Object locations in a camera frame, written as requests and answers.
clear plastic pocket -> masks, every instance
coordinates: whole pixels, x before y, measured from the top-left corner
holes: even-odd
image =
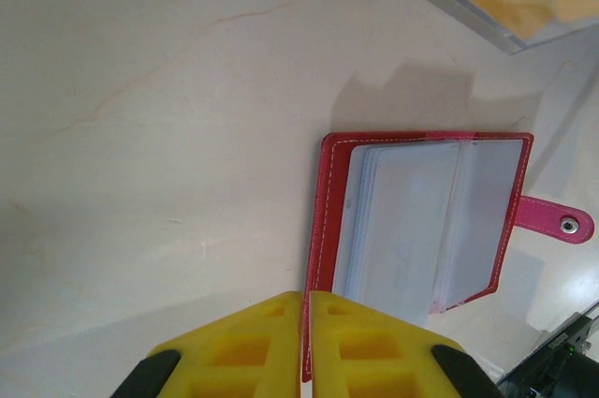
[[[489,286],[521,140],[354,150],[333,292],[422,325]]]

metal snap button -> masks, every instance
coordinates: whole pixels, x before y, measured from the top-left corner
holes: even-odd
[[[560,229],[566,234],[576,234],[579,228],[580,225],[576,219],[572,217],[564,217],[560,222]]]

red leather wallet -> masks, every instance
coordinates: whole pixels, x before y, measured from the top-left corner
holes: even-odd
[[[350,161],[354,150],[357,147],[365,145],[369,147],[377,145],[381,147],[395,147],[402,144],[409,144],[417,148],[420,143],[431,146],[435,142],[447,143],[451,141],[457,144],[465,143],[466,145],[472,141],[483,145],[484,142],[492,140],[512,140],[516,143],[513,146],[516,146],[517,150],[519,150],[519,152],[516,152],[515,157],[512,156],[517,162],[512,166],[513,183],[511,183],[512,176],[508,179],[510,182],[508,185],[511,184],[511,192],[509,193],[506,211],[502,214],[504,219],[503,228],[501,229],[501,234],[498,233],[498,238],[493,242],[496,243],[497,240],[499,241],[496,249],[492,248],[492,254],[494,255],[492,274],[486,286],[477,290],[476,293],[446,307],[438,308],[438,306],[435,307],[433,305],[431,312],[443,311],[449,307],[475,300],[497,290],[505,249],[514,225],[541,232],[568,243],[583,243],[590,239],[593,234],[594,225],[592,218],[588,214],[574,208],[541,199],[523,197],[521,195],[533,144],[533,135],[531,134],[456,131],[331,133],[324,138],[322,143],[304,294],[303,340],[306,341],[303,346],[302,364],[302,380],[304,382],[310,380],[312,377],[308,328],[309,292],[312,290],[332,291],[333,289],[333,278],[336,270],[338,246],[342,230],[343,209],[346,206],[346,187]]]

